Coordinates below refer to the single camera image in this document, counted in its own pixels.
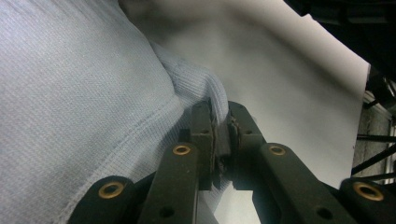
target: light blue cloth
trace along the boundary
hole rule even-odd
[[[0,223],[65,223],[95,181],[149,175],[208,97],[225,136],[219,80],[151,46],[115,0],[1,1]]]

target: metal bolt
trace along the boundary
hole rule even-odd
[[[379,189],[362,182],[353,184],[353,189],[363,198],[380,202],[384,200],[384,194]]]
[[[183,145],[179,145],[174,147],[173,152],[178,155],[178,156],[184,156],[186,154],[189,154],[191,151],[191,148]]]
[[[277,156],[283,156],[286,154],[286,150],[283,147],[270,147],[272,154]]]
[[[124,186],[120,182],[109,182],[99,189],[99,197],[103,199],[112,199],[119,196],[123,189]]]

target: white surface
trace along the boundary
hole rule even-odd
[[[268,142],[290,147],[338,188],[350,174],[368,64],[282,1],[233,0],[211,10],[160,44],[213,70]],[[215,216],[258,223],[251,192],[227,189]]]

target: black metal frame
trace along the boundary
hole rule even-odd
[[[364,161],[361,164],[353,167],[351,174],[355,175],[356,173],[372,166],[373,164],[376,164],[377,162],[384,160],[386,157],[393,155],[395,152],[396,152],[396,145],[393,145],[393,146],[385,149],[384,151],[376,154],[369,160]]]
[[[215,158],[211,110],[201,102],[192,108],[191,128],[165,150],[156,174],[135,184],[120,176],[96,182],[69,223],[196,223],[197,193],[211,190],[213,181],[219,186],[219,175],[238,190],[253,190],[262,223],[396,223],[394,186],[350,178],[333,189],[291,149],[266,143],[244,106],[229,105],[231,156]],[[203,214],[216,223],[210,212]]]
[[[356,140],[367,141],[367,142],[396,143],[395,136],[384,136],[384,135],[358,134]]]

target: screw hole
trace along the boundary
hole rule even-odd
[[[327,208],[320,207],[317,210],[317,214],[324,219],[328,219],[328,220],[332,219],[332,212],[329,211],[329,209]]]
[[[273,147],[273,151],[274,151],[274,152],[277,152],[277,153],[281,153],[281,152],[282,152],[282,148]]]
[[[175,210],[172,207],[163,207],[160,211],[161,217],[171,217],[175,213]]]
[[[367,195],[369,195],[371,197],[375,197],[376,196],[375,191],[373,191],[372,189],[369,189],[367,187],[361,187],[361,192],[363,192],[363,193],[365,193],[365,194],[367,194]]]
[[[178,148],[176,149],[176,151],[177,151],[178,153],[185,153],[185,152],[187,151],[187,149],[184,148],[184,147],[178,147]]]
[[[107,188],[105,188],[105,193],[106,194],[114,193],[118,188],[119,186],[117,185],[108,186]]]

